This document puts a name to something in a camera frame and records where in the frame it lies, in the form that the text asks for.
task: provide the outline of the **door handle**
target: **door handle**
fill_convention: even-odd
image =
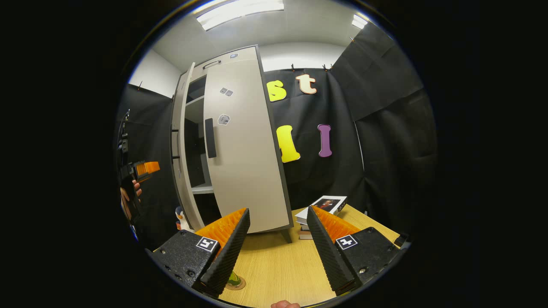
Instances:
[[[217,60],[217,61],[213,61],[211,63],[207,63],[206,65],[204,65],[204,67],[202,68],[203,70],[206,69],[206,66],[210,65],[210,64],[218,64],[218,63],[221,63],[221,60]]]
[[[217,150],[215,149],[215,136],[213,135],[213,118],[205,119],[204,129],[207,157],[217,157]]]

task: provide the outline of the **book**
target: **book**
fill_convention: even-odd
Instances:
[[[333,215],[339,215],[345,205],[346,196],[322,196],[320,199],[314,201],[310,206],[319,207]],[[297,217],[297,222],[308,226],[308,223],[306,222],[307,215],[308,207],[295,215],[295,217]]]

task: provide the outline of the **fluorescent light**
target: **fluorescent light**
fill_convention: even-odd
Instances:
[[[367,24],[367,20],[361,18],[360,16],[354,14],[354,20],[352,20],[352,25],[360,29],[363,29]]]
[[[209,7],[212,7],[212,6],[216,5],[216,4],[219,4],[219,3],[225,2],[225,1],[227,1],[227,0],[213,0],[213,1],[209,1],[208,3],[202,5],[201,7],[198,7],[198,8],[195,9],[194,11],[192,11],[192,13],[193,13],[193,14],[196,14],[196,13],[201,12],[201,11],[203,11],[203,10],[209,8]]]
[[[283,10],[282,0],[237,0],[214,8],[196,18],[204,30],[249,14]]]
[[[365,19],[367,22],[370,22],[369,17],[365,16],[364,14],[356,12],[356,15],[362,19]]]

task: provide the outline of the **table surface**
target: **table surface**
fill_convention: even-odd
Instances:
[[[270,307],[280,300],[306,306],[335,297],[314,241],[299,239],[297,234],[301,225],[295,214],[301,210],[292,211],[291,244],[284,240],[281,231],[246,236],[234,266],[234,272],[245,279],[246,286],[241,290],[225,288],[219,299],[250,307]],[[399,236],[348,204],[338,216],[361,230],[374,227],[391,242]]]

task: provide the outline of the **black backdrop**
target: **black backdrop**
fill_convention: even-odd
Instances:
[[[414,236],[430,219],[437,162],[434,117],[418,74],[373,24],[356,35],[331,73],[356,121],[370,216]]]
[[[309,74],[315,94],[305,94],[295,79]],[[292,209],[309,206],[322,195],[348,196],[348,203],[366,210],[362,158],[356,128],[338,82],[323,69],[265,72],[265,82],[280,80],[287,92],[283,100],[268,102],[275,127],[291,125],[293,143],[301,157],[283,164]],[[320,157],[319,124],[331,126],[333,154]]]
[[[143,194],[139,198],[143,213],[134,224],[141,244],[154,250],[176,232],[175,207],[179,200],[169,147],[173,105],[171,98],[128,84],[118,110],[115,133],[128,109],[131,109],[126,124],[129,161],[157,161],[160,165],[159,171],[141,183]]]

